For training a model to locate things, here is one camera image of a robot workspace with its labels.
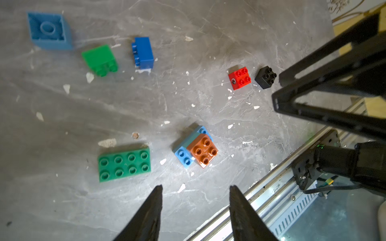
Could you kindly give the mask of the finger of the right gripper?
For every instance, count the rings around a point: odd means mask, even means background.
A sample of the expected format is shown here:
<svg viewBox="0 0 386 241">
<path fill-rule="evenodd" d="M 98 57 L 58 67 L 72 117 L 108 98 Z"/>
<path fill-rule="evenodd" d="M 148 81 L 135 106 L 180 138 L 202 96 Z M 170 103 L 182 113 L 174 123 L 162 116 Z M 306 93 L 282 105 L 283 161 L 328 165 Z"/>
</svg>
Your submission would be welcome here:
<svg viewBox="0 0 386 241">
<path fill-rule="evenodd" d="M 386 33 L 373 12 L 279 75 L 281 89 L 272 94 L 276 112 L 325 124 L 373 140 L 385 140 L 385 119 L 297 103 L 313 91 L 362 97 L 386 97 Z M 352 49 L 320 68 L 296 75 L 346 44 Z"/>
</svg>

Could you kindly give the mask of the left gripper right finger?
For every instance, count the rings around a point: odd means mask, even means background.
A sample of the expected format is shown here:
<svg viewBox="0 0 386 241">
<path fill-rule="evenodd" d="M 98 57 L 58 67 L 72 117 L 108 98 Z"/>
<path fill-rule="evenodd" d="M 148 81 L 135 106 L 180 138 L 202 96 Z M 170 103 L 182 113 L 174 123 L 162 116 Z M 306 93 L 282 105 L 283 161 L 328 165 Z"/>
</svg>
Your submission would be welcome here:
<svg viewBox="0 0 386 241">
<path fill-rule="evenodd" d="M 236 185 L 230 186 L 230 219 L 235 241 L 276 241 Z"/>
</svg>

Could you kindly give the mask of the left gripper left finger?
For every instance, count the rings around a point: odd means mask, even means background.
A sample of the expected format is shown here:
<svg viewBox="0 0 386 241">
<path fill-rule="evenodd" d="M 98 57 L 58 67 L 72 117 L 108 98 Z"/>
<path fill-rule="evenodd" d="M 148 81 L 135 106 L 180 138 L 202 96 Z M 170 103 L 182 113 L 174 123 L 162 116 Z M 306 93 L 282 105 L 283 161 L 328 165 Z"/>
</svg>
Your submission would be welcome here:
<svg viewBox="0 0 386 241">
<path fill-rule="evenodd" d="M 162 185 L 156 186 L 114 241 L 157 241 L 161 226 Z"/>
</svg>

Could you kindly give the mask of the light blue 2x4 brick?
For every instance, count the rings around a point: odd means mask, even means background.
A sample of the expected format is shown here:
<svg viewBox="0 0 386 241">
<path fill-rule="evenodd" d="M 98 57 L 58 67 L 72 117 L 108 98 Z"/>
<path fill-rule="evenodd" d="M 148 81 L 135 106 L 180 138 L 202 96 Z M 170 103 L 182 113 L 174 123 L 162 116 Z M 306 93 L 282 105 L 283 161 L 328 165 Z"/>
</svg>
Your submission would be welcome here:
<svg viewBox="0 0 386 241">
<path fill-rule="evenodd" d="M 192 132 L 200 132 L 201 134 L 206 134 L 212 140 L 210 133 L 207 131 L 207 129 L 204 126 L 197 126 Z M 184 148 L 181 146 L 182 142 L 177 144 L 177 146 L 173 149 L 173 152 L 175 156 L 178 158 L 178 160 L 181 162 L 181 164 L 186 169 L 188 169 L 194 163 L 195 157 L 192 156 L 192 154 L 187 148 Z"/>
</svg>

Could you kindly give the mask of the orange 2x2 brick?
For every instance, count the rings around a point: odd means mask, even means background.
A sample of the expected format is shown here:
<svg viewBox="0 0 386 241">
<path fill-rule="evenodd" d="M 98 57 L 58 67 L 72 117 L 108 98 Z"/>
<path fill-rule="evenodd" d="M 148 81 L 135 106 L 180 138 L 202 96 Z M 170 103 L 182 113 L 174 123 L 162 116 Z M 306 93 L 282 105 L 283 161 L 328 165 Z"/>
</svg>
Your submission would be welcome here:
<svg viewBox="0 0 386 241">
<path fill-rule="evenodd" d="M 206 134 L 200 134 L 187 149 L 202 168 L 206 168 L 219 153 L 219 150 Z"/>
</svg>

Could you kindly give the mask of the teal 2x2 brick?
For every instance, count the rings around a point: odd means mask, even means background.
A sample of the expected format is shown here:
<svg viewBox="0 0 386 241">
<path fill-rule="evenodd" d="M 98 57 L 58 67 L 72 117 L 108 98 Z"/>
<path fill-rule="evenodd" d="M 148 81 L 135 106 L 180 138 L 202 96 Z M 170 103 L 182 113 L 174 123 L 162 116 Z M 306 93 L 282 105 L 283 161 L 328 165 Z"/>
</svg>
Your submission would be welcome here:
<svg viewBox="0 0 386 241">
<path fill-rule="evenodd" d="M 182 142 L 181 146 L 187 148 L 201 133 L 192 132 Z"/>
</svg>

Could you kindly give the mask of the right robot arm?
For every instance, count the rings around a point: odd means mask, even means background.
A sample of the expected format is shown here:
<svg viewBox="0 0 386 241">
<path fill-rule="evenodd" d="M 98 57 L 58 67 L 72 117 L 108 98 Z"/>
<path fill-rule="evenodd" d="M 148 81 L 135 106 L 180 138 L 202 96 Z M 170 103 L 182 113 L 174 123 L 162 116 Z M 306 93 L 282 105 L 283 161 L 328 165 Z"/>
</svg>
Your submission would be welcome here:
<svg viewBox="0 0 386 241">
<path fill-rule="evenodd" d="M 350 190 L 386 193 L 386 121 L 297 102 L 313 91 L 386 96 L 386 33 L 379 30 L 380 16 L 372 13 L 279 75 L 281 89 L 272 95 L 276 112 L 369 138 L 354 149 L 320 144 L 297 158 L 292 170 L 305 194 L 339 189 L 311 189 L 321 173 L 349 178 Z"/>
</svg>

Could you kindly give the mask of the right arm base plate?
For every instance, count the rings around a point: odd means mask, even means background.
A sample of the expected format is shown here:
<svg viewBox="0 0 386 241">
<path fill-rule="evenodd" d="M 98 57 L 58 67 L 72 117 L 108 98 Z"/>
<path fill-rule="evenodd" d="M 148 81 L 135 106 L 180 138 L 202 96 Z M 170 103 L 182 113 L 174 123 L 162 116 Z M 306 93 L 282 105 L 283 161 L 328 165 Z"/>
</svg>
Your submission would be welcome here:
<svg viewBox="0 0 386 241">
<path fill-rule="evenodd" d="M 301 191 L 307 190 L 320 177 L 321 172 L 317 170 L 315 151 L 326 146 L 341 147 L 337 130 L 331 129 L 314 140 L 311 146 L 291 164 L 295 181 Z"/>
</svg>

